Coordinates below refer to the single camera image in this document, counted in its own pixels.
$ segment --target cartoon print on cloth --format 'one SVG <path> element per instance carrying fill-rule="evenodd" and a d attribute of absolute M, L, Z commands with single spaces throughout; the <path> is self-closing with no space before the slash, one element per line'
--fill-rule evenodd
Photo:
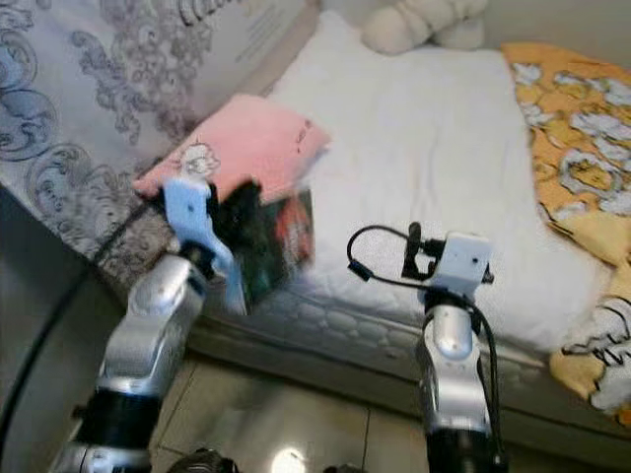
<path fill-rule="evenodd" d="M 261 97 L 237 94 L 132 185 L 140 195 L 153 198 L 170 177 L 186 172 L 191 161 L 203 156 L 200 162 L 209 168 L 206 177 L 212 177 L 220 201 L 244 181 L 255 179 L 262 187 L 261 200 L 270 202 L 294 187 L 328 141 L 321 128 L 299 113 Z"/>
<path fill-rule="evenodd" d="M 194 127 L 189 93 L 212 30 L 204 22 L 186 27 L 165 0 L 102 0 L 101 15 L 115 30 L 109 48 L 88 32 L 74 32 L 83 50 L 84 74 L 97 80 L 97 103 L 114 112 L 114 126 L 135 145 L 139 113 L 155 115 L 156 128 L 177 143 Z"/>
<path fill-rule="evenodd" d="M 210 146 L 195 143 L 182 152 L 179 172 L 188 177 L 207 179 L 213 175 L 220 164 Z"/>
<path fill-rule="evenodd" d="M 540 214 L 614 268 L 590 316 L 550 358 L 552 373 L 631 426 L 631 75 L 545 44 L 508 44 L 532 135 Z"/>

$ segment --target gray patterned fabric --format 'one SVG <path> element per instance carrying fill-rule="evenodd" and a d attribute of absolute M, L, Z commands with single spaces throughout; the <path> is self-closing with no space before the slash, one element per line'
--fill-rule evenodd
<path fill-rule="evenodd" d="M 0 0 L 0 184 L 92 257 L 140 205 L 130 180 L 251 81 L 305 5 Z M 169 235 L 148 213 L 103 268 L 124 290 Z"/>

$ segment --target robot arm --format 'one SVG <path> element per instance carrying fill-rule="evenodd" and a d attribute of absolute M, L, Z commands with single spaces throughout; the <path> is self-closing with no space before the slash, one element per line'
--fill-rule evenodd
<path fill-rule="evenodd" d="M 167 217 L 181 251 L 163 256 L 132 288 L 83 422 L 53 473 L 151 471 L 151 435 L 206 299 L 207 281 L 215 270 L 229 280 L 238 273 L 230 250 L 213 234 L 209 197 L 206 184 L 174 180 L 167 185 Z"/>
<path fill-rule="evenodd" d="M 468 304 L 480 284 L 493 282 L 489 269 L 491 245 L 486 238 L 452 232 L 445 241 L 420 241 L 420 226 L 410 229 L 408 242 L 430 258 L 428 274 L 420 271 L 429 288 L 423 292 L 425 327 L 417 357 L 422 367 L 421 405 L 428 460 L 433 473 L 506 471 L 481 377 L 480 342 Z M 406 251 L 407 269 L 412 267 Z"/>

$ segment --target white mattress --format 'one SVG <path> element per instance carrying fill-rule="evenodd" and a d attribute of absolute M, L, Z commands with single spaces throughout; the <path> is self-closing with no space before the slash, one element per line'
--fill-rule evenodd
<path fill-rule="evenodd" d="M 305 178 L 315 261 L 289 287 L 314 329 L 328 326 L 328 311 L 418 326 L 416 294 L 365 284 L 346 269 L 347 239 L 371 223 L 405 230 L 419 221 L 426 236 L 489 237 L 496 281 L 478 290 L 478 304 L 501 339 L 536 351 L 559 347 L 606 286 L 609 270 L 537 213 L 526 126 L 499 52 L 424 47 L 383 57 L 325 12 L 270 97 L 333 138 Z M 376 233 L 358 241 L 356 254 L 397 276 L 403 242 Z"/>

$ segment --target tile floor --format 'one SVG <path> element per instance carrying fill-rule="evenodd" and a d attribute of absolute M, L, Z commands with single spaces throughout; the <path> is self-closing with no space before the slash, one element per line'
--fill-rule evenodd
<path fill-rule="evenodd" d="M 200 446 L 234 458 L 246 473 L 319 473 L 342 463 L 370 473 L 428 471 L 414 420 L 264 374 L 187 359 L 154 435 L 154 472 L 165 473 Z M 513 473 L 597 471 L 525 448 L 511 446 L 510 453 Z M 295 457 L 304 467 L 287 468 Z"/>

